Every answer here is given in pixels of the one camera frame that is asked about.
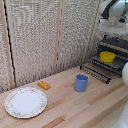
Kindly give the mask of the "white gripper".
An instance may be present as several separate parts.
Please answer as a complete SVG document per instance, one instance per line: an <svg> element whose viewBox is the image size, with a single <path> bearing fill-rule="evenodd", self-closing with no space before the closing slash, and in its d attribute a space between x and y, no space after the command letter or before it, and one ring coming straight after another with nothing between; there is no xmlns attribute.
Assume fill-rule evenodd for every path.
<svg viewBox="0 0 128 128"><path fill-rule="evenodd" d="M99 21L99 30L103 32L115 33L115 34L128 34L128 18L117 18L113 23L107 19L101 19ZM107 35L104 34L103 40L107 39ZM119 37L115 38L115 42L119 42Z"/></svg>

